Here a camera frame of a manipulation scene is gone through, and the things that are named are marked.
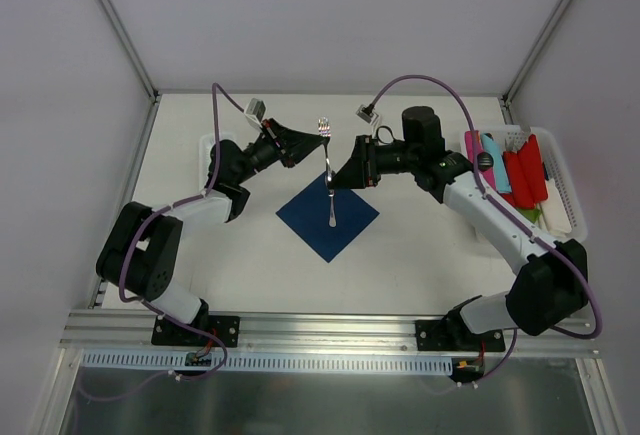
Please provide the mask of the silver fork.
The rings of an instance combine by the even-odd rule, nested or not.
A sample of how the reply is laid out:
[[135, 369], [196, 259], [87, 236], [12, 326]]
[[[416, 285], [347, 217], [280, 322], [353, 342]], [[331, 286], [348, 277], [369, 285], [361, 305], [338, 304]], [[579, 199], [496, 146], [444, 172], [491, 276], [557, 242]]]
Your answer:
[[329, 143], [331, 141], [331, 126], [330, 121], [327, 117], [320, 117], [318, 119], [318, 133], [323, 138], [323, 149], [324, 149], [324, 158], [325, 158], [325, 169], [326, 169], [326, 182], [329, 183], [333, 176], [333, 171], [331, 167], [330, 157], [329, 157]]

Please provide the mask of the blue paper napkin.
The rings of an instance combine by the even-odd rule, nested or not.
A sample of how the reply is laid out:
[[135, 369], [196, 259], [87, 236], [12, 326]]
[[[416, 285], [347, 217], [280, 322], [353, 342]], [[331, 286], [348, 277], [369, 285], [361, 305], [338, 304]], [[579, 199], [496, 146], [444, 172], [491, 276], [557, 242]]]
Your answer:
[[352, 190], [334, 197], [336, 226], [331, 226], [330, 199], [323, 175], [284, 204], [276, 215], [325, 262], [330, 263], [378, 216], [379, 212]]

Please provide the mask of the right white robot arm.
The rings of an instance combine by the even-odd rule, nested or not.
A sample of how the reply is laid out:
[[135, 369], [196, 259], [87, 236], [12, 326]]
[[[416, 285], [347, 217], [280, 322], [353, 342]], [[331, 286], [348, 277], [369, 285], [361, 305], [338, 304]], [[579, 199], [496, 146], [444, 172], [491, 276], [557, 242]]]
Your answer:
[[350, 158], [329, 186], [365, 189], [387, 174], [409, 173], [418, 187], [464, 217], [504, 258], [515, 275], [512, 287], [450, 310], [444, 320], [449, 342], [466, 351], [493, 330], [517, 328], [537, 336], [558, 329], [584, 308], [589, 301], [584, 246], [544, 233], [490, 187], [478, 185], [472, 163], [446, 148], [432, 108], [410, 107], [401, 121], [400, 140], [384, 144], [371, 135], [357, 136]]

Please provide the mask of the silver spoon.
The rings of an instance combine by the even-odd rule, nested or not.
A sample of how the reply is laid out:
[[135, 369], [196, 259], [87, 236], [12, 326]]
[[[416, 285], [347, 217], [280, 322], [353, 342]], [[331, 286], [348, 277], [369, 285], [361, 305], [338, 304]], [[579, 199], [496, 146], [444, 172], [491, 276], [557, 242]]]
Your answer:
[[329, 226], [335, 228], [337, 226], [337, 219], [335, 213], [335, 190], [332, 185], [332, 176], [328, 175], [326, 179], [326, 185], [329, 196]]

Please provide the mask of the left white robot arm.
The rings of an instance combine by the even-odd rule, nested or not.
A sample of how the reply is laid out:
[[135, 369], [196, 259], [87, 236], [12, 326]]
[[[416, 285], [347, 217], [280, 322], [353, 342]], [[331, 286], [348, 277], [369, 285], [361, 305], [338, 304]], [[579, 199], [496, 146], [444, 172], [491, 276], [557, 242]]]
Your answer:
[[202, 191], [162, 208], [126, 204], [96, 262], [96, 273], [118, 288], [125, 303], [138, 301], [170, 319], [188, 345], [208, 336], [208, 304], [173, 280], [182, 239], [226, 224], [244, 211], [250, 192], [243, 183], [280, 163], [292, 168], [318, 147], [326, 147], [331, 128], [318, 122], [316, 134], [289, 129], [274, 119], [258, 124], [259, 135], [246, 148], [231, 139], [214, 143]]

